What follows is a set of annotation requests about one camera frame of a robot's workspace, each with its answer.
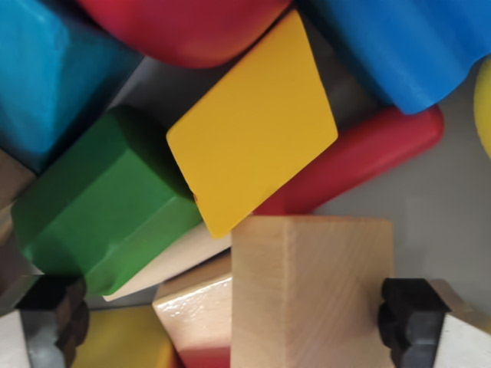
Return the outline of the black padded gripper right finger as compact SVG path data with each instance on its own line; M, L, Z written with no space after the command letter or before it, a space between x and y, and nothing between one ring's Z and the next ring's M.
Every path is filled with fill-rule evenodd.
M489 367L490 316L443 279L387 278L377 325L396 367Z

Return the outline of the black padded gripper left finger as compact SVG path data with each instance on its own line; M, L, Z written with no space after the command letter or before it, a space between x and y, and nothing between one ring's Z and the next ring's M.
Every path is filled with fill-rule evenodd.
M1 295L1 366L71 367L87 336L83 278L25 275Z

